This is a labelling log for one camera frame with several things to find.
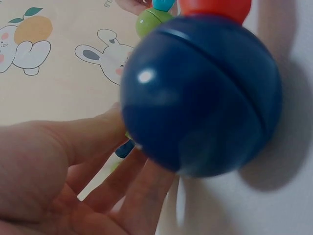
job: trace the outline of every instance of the hand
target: hand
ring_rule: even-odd
[[[125,132],[118,106],[95,118],[0,127],[1,234],[153,235],[174,175],[137,149],[77,198]]]
[[[123,10],[139,15],[142,11],[150,7],[151,0],[116,0],[116,3]]]

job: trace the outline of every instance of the red toy piece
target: red toy piece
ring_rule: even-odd
[[[251,9],[251,0],[179,0],[183,15],[211,13],[243,24]]]

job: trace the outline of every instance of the bunny illustration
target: bunny illustration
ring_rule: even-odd
[[[9,25],[0,29],[0,73],[13,64],[29,76],[37,75],[39,66],[46,60],[51,50],[48,41],[16,43],[17,26]]]
[[[91,46],[80,45],[75,49],[75,54],[85,62],[100,65],[104,75],[111,82],[119,85],[124,69],[123,67],[133,48],[128,45],[120,44],[117,40],[117,34],[112,30],[99,30],[98,38],[107,45],[103,52]]]

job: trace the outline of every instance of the blue toy piece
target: blue toy piece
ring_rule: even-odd
[[[120,101],[130,136],[180,175],[238,169],[270,140],[281,82],[269,51],[229,18],[180,16],[135,48]]]
[[[125,143],[124,145],[120,146],[116,151],[115,154],[119,157],[119,158],[126,158],[129,153],[132,151],[132,149],[135,147],[135,143],[132,140],[129,140],[127,143]]]
[[[169,11],[175,3],[175,0],[152,0],[153,8],[159,11]]]

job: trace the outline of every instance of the orange fruit illustration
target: orange fruit illustration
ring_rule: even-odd
[[[33,44],[48,39],[52,33],[51,20],[44,16],[32,16],[23,20],[14,34],[14,41],[20,44],[30,41]]]

